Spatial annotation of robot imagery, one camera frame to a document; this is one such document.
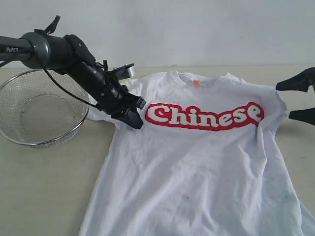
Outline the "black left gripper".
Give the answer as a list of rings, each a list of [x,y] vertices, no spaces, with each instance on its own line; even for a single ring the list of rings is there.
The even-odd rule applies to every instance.
[[[145,100],[130,93],[126,85],[109,75],[107,61],[92,66],[82,62],[79,69],[83,88],[94,98],[98,109],[134,129],[142,128],[143,120],[137,109],[143,109]]]

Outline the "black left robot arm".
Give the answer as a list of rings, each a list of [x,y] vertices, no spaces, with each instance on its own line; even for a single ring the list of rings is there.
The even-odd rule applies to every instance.
[[[53,36],[59,20],[56,16],[46,29],[35,29],[20,38],[1,36],[0,65],[20,61],[30,69],[66,74],[96,101],[95,108],[112,119],[140,129],[143,121],[137,110],[143,109],[146,101],[120,84],[120,80],[133,76],[134,65],[127,64],[110,71],[107,61],[97,62],[78,36]]]

